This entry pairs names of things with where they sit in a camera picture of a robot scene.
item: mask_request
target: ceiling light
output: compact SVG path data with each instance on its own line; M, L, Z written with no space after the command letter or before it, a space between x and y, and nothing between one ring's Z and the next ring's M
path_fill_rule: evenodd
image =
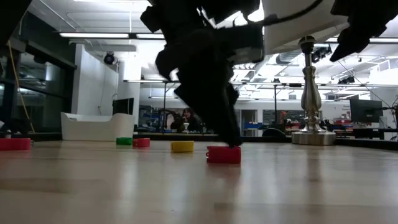
M235 71L247 71L247 72L255 72L255 69L250 69L250 68L234 68L233 70Z
M97 3L133 3L133 4L146 4L150 5L148 1L145 0L74 0L75 2L97 2Z
M166 97L164 97L164 96L150 96L150 97L148 97L149 99L164 99L164 98L166 98L166 99L178 99L178 97L172 97L172 96L166 96Z
M129 83L164 83L162 80L123 80Z
M61 37L66 37L66 38L117 38L117 39L129 38L129 34L120 34L120 33L70 32L70 33L60 33L60 35Z
M138 39L164 39L163 34L137 34Z
M370 38L369 39L371 44L396 44L398 43L398 38L385 38L385 37L378 37L378 38ZM337 43L337 37L329 38L326 43Z

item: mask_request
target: white column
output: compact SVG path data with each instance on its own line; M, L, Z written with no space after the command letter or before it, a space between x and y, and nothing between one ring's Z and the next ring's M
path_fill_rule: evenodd
M261 110L258 109L257 110L257 122L258 123L262 123L263 122L263 116L264 116L264 113L262 112L262 109ZM262 136L262 132L263 132L263 130L258 130L256 137L261 137Z
M75 65L77 65L77 69L73 74L73 93L72 93L72 110L73 114L79 114L79 93L80 93L80 80L81 80L81 70L82 70L82 62L83 60L83 52L84 52L83 44L76 44L76 53L75 53Z
M48 91L58 92L61 79L61 68L51 64L45 64L45 81ZM43 126L46 128L56 128L60 126L60 110L62 109L63 101L60 98L54 96L46 96L44 101L44 112L43 112Z
M141 79L141 65L137 54L133 53L135 52L132 52L132 55L126 61L119 63L118 100L134 98L132 114L136 120L135 124L138 124L140 83L124 82L124 80Z

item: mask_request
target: wooden floor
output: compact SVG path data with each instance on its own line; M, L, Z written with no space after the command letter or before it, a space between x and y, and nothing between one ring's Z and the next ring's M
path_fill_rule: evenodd
M240 167L208 166L210 143L193 154L151 144L0 152L0 223L398 223L397 153L244 144Z

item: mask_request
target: ceiling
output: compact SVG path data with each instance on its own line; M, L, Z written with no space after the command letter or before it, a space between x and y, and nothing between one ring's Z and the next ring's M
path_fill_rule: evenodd
M33 0L29 11L52 27L64 32L143 32L149 30L139 20L141 13L149 5L142 0L139 3L101 3L101 2L76 2L74 0ZM388 29L383 37L398 37L398 17L388 23ZM142 57L142 74L149 78L159 78L154 65L157 53L163 49L163 40L94 40L92 45L135 45ZM237 70L234 81L250 79L257 82L270 82L279 78L281 82L303 82L302 68L304 58L298 54L290 65L277 65L275 56L266 57L266 61L255 65L252 70ZM316 63L317 82L337 83L346 69L354 70L356 77L366 78L370 74L370 68L378 66L389 58L398 57L398 45L370 45L360 54L353 54L340 62L332 63L327 58Z

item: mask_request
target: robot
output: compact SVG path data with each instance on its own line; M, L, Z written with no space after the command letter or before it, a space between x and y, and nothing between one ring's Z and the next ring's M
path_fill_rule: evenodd
M8 4L0 9L0 18L8 21L0 35L1 45L6 43L30 2L17 0L10 3L14 6ZM178 70L181 85L175 93L230 147L242 144L234 115L239 93L229 82L233 65L260 62L265 54L299 47L310 58L315 41L340 33L339 46L331 56L331 61L337 61L362 51L369 38L380 36L386 24L398 14L396 0L262 0L265 19L253 22L248 15L259 9L260 0L149 2L152 6L142 14L141 21L151 32L161 30L167 43L156 58L159 73L171 81L171 71ZM217 24L238 11L248 24L217 29L210 22ZM309 36L321 30L332 32L315 38ZM296 39L301 38L304 45L298 46ZM320 99L315 93L311 68L314 67L308 59L302 107L309 114L304 131L316 133L321 131L314 113L320 107ZM205 82L206 87L202 88L198 82Z

